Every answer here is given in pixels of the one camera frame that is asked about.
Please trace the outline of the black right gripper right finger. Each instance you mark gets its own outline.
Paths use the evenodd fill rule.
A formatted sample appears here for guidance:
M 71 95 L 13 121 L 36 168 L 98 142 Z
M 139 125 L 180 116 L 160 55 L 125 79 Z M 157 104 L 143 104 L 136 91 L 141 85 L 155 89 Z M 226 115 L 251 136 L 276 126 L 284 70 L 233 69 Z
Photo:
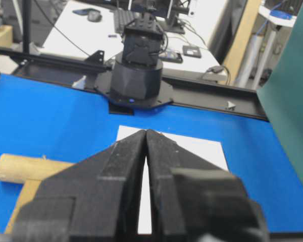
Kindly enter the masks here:
M 156 226 L 165 241 L 269 241 L 260 205 L 242 180 L 182 148 L 146 132 Z

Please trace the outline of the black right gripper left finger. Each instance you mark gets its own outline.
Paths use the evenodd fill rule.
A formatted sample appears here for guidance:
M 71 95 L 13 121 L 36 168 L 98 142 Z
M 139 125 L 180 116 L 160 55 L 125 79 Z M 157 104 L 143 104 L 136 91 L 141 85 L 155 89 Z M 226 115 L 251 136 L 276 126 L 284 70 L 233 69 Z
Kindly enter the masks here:
M 44 179 L 14 223 L 13 241 L 115 241 L 141 179 L 146 132 L 140 130 Z

